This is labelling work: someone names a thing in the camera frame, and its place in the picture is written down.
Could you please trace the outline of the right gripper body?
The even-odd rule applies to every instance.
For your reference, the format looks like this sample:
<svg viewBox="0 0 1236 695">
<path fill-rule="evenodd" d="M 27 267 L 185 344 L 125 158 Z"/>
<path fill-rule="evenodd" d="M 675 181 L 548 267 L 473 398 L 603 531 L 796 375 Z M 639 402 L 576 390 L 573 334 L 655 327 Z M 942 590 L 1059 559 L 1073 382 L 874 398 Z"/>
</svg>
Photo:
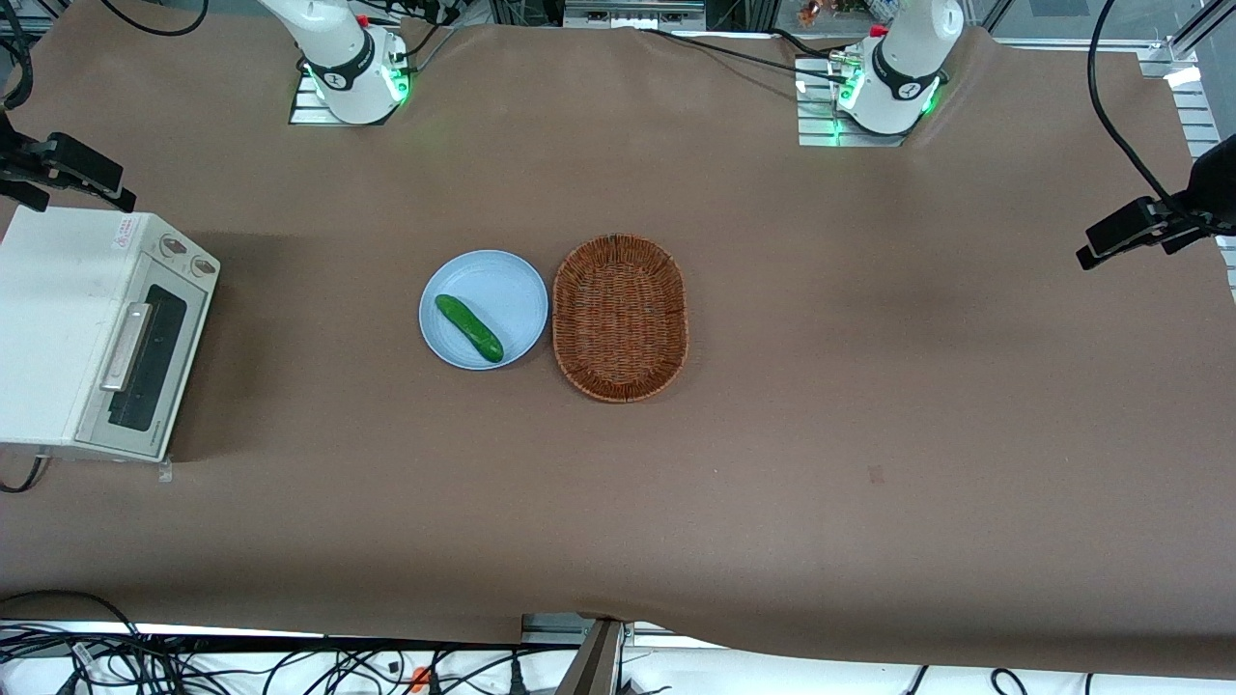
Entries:
<svg viewBox="0 0 1236 695">
<path fill-rule="evenodd" d="M 43 141 L 14 129 L 7 111 L 1 111 L 1 178 L 2 181 L 42 181 Z"/>
</svg>

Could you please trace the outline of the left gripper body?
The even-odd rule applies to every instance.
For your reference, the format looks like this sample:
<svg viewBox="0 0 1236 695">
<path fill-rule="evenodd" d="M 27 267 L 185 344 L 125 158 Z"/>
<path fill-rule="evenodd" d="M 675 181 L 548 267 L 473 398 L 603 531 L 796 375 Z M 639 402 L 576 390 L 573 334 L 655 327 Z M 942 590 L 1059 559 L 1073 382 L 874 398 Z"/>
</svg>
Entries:
<svg viewBox="0 0 1236 695">
<path fill-rule="evenodd" d="M 1220 234 L 1235 232 L 1235 135 L 1203 153 L 1189 173 L 1189 211 Z"/>
</svg>

